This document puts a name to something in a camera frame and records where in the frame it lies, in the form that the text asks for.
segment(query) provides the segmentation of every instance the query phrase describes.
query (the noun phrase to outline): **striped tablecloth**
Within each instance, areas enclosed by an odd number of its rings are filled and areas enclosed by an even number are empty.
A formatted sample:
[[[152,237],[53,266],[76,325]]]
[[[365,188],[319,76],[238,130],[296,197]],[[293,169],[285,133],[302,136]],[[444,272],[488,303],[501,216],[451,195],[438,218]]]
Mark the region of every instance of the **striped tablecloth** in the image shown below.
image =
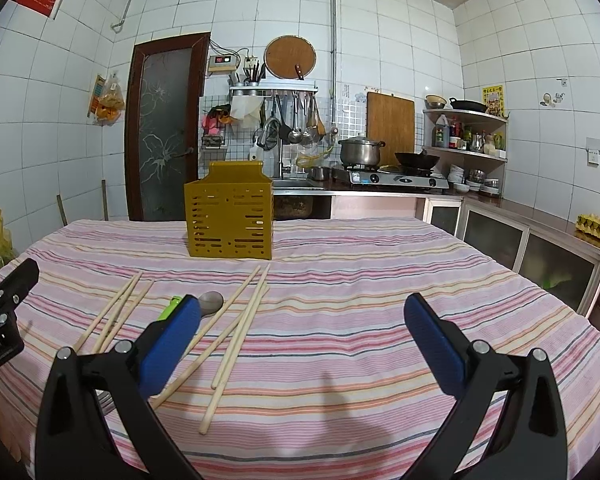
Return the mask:
[[[416,291],[469,339],[520,355],[544,348],[562,396],[570,476],[595,452],[600,333],[531,282],[414,219],[280,222],[273,254],[270,292],[208,434],[199,435],[198,425],[226,343],[157,410],[205,479],[399,478],[453,404],[404,326],[404,300]],[[26,349],[0,369],[0,391],[22,416],[22,444],[31,456],[57,349],[73,344],[138,269],[157,283],[121,338],[136,338],[171,296],[219,290],[227,298],[262,264],[190,258],[183,222],[77,221],[35,243],[26,256],[38,261],[40,282],[18,307]],[[176,373],[244,308],[251,290]],[[465,465],[484,451],[502,401],[502,395],[494,398]],[[116,412],[107,420],[122,455],[139,465]]]

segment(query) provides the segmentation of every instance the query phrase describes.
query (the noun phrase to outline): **yellow poster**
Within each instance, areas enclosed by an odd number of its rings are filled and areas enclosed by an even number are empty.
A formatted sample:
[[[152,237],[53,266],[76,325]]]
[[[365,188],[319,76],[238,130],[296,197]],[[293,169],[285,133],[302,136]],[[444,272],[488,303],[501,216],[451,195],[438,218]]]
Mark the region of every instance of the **yellow poster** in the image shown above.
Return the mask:
[[[482,102],[487,105],[487,113],[504,118],[504,90],[502,85],[485,86],[482,89]]]

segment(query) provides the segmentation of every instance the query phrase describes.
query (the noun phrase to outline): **yellow plastic basket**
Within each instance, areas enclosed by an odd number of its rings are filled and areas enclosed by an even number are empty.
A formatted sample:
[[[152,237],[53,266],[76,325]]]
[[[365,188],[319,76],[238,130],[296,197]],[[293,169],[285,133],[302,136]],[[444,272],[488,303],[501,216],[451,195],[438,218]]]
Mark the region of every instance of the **yellow plastic basket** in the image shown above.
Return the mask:
[[[262,162],[211,162],[184,185],[190,256],[271,259],[272,182]]]

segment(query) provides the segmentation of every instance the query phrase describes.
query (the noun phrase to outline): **chopstick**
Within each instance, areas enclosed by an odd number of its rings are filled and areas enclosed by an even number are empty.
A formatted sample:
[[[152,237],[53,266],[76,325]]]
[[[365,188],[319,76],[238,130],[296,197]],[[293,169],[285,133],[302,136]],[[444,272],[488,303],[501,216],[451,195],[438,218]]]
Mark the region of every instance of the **chopstick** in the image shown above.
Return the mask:
[[[267,293],[268,290],[268,286],[265,286],[263,289],[260,290],[260,293],[258,295],[258,301],[262,299],[262,297]],[[152,401],[152,408],[154,410],[158,408],[158,406],[160,406],[165,400],[171,397],[176,392],[176,390],[179,387],[181,387],[187,381],[187,379],[189,379],[190,375],[193,372],[195,372],[198,368],[200,368],[200,365],[203,362],[205,362],[206,358],[208,358],[213,353],[213,351],[222,344],[222,342],[229,336],[229,334],[234,331],[235,327],[237,327],[238,323],[240,323],[240,320],[245,316],[246,311],[247,309],[245,308],[240,313],[240,315],[237,316],[227,328],[222,330],[222,333],[218,337],[216,337],[216,339],[208,347],[205,348],[205,351],[202,352],[202,354],[200,354],[198,358],[195,361],[193,361],[186,368],[186,370],[184,370],[183,373],[181,373],[178,376],[178,378],[175,381],[173,381],[173,383],[167,386],[159,396],[155,397],[155,399]]]
[[[184,355],[182,357],[186,356],[189,352],[191,352],[192,348],[200,342],[200,340],[205,336],[205,334],[209,332],[211,327],[215,325],[216,321],[220,319],[220,316],[222,316],[222,314],[224,314],[227,311],[227,309],[229,309],[229,307],[232,306],[232,304],[234,304],[235,300],[237,300],[238,297],[242,294],[243,290],[247,288],[247,285],[251,283],[251,280],[258,273],[259,270],[260,266],[257,266],[255,269],[253,269],[253,272],[247,277],[246,280],[244,280],[244,282],[242,282],[242,285],[238,287],[238,290],[236,290],[234,294],[222,304],[220,310],[218,310],[214,314],[214,316],[209,320],[208,323],[206,323],[205,326],[198,330],[198,333],[191,340],[191,343],[189,343],[189,346],[187,346],[187,349],[184,351]]]
[[[263,272],[263,277],[266,275],[268,270],[269,267],[267,267],[267,269],[265,269],[265,272]],[[238,354],[240,353],[240,348],[242,348],[242,343],[244,343],[244,339],[246,338],[247,332],[249,331],[251,322],[253,321],[258,307],[260,306],[260,302],[262,301],[262,297],[264,296],[264,294],[260,293],[263,282],[264,280],[261,278],[258,282],[256,291],[254,291],[255,298],[253,301],[253,305],[251,305],[250,302],[250,304],[247,306],[247,309],[245,309],[244,318],[241,320],[241,323],[244,323],[242,331],[240,332],[240,326],[238,326],[238,331],[236,332],[236,335],[231,339],[231,343],[234,344],[234,349],[232,353],[229,354],[229,351],[227,350],[227,352],[225,352],[224,354],[224,357],[227,357],[227,355],[229,355],[229,359],[227,360],[224,371],[222,372],[222,377],[220,379],[218,387],[216,388],[213,397],[211,397],[211,402],[206,407],[206,412],[204,417],[202,418],[202,422],[200,422],[200,428],[198,429],[198,432],[200,434],[206,434],[206,432],[209,429],[209,426],[211,425],[211,420],[214,418],[214,413],[218,408],[220,398],[224,393],[224,388],[226,387],[226,384],[229,381],[231,371],[234,369],[235,362],[238,359]]]
[[[78,350],[82,348],[82,345],[84,345],[84,342],[87,341],[87,339],[91,335],[91,332],[93,332],[93,330],[97,327],[98,323],[102,321],[102,318],[107,315],[107,312],[111,309],[111,307],[114,306],[116,301],[120,299],[120,296],[122,296],[125,293],[125,291],[129,288],[129,285],[131,285],[136,276],[131,277],[131,279],[128,282],[126,282],[125,285],[123,285],[119,291],[115,293],[113,298],[109,300],[109,303],[106,304],[106,306],[100,311],[96,318],[93,321],[91,321],[91,324],[87,327],[87,329],[84,331],[84,333],[80,336],[80,338],[74,345],[74,351],[76,353],[78,353]]]
[[[131,306],[129,306],[129,308],[125,311],[125,313],[122,315],[122,317],[120,317],[120,319],[116,323],[115,327],[113,327],[113,330],[109,333],[109,335],[107,336],[107,338],[104,340],[104,343],[102,344],[102,350],[101,350],[102,352],[106,352],[107,351],[107,348],[109,347],[110,343],[118,335],[118,332],[120,331],[120,329],[122,328],[122,326],[124,325],[124,323],[126,322],[126,320],[129,319],[129,316],[131,316],[131,313],[136,308],[136,306],[138,306],[138,304],[142,300],[144,300],[144,297],[149,292],[149,289],[151,288],[151,286],[154,283],[155,283],[155,280],[149,281],[149,283],[147,284],[147,286],[142,291],[140,291],[140,293],[135,298],[135,300],[131,304]]]
[[[258,293],[259,293],[260,289],[262,288],[262,284],[264,283],[264,280],[267,277],[267,273],[269,272],[270,266],[271,266],[271,264],[269,264],[267,266],[267,268],[264,269],[264,272],[260,276],[260,280],[258,281],[258,284],[256,285],[256,288],[253,291],[253,294],[251,295],[251,299],[249,300],[247,307],[244,309],[245,312],[248,312],[253,308],[256,298],[258,297]],[[240,321],[240,325],[238,325],[238,330],[236,331],[236,335],[239,335],[242,332],[242,330],[244,329],[246,319],[247,319],[246,317],[243,317],[242,320]],[[236,339],[237,339],[236,337],[231,339],[231,342],[229,343],[229,348],[227,348],[226,352],[224,353],[224,357],[222,358],[222,362],[220,363],[220,366],[218,367],[218,371],[216,372],[216,374],[213,378],[213,381],[211,381],[211,387],[214,390],[218,387],[222,373],[224,372],[224,369],[226,368],[226,364],[228,363],[229,358],[230,358],[232,352],[234,351]]]
[[[138,280],[140,280],[141,276],[142,276],[142,272],[138,272],[134,276],[134,278],[131,281],[131,283],[129,284],[129,287],[126,290],[124,296],[122,296],[122,299],[120,300],[120,304],[117,307],[114,307],[112,309],[111,315],[109,316],[109,320],[107,321],[107,324],[102,329],[102,332],[100,333],[100,336],[98,337],[98,339],[96,339],[96,344],[93,346],[91,353],[98,354],[102,351],[102,344],[104,343],[104,340],[107,338],[107,334],[109,333],[111,326],[113,325],[116,318],[118,317],[118,314],[120,314],[120,310],[122,310],[122,307],[125,305],[126,300],[128,300],[129,296],[131,296],[131,293],[134,291],[134,288],[136,287],[136,283],[138,282]]]

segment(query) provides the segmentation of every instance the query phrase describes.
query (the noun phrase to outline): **rectangular cutting board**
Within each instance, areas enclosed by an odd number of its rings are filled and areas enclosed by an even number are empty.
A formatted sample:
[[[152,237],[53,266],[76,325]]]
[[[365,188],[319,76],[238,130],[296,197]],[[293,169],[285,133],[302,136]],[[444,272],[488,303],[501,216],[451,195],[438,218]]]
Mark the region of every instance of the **rectangular cutting board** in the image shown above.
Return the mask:
[[[413,153],[415,103],[408,99],[369,92],[366,94],[366,136],[384,140],[381,166],[396,166],[396,152]]]

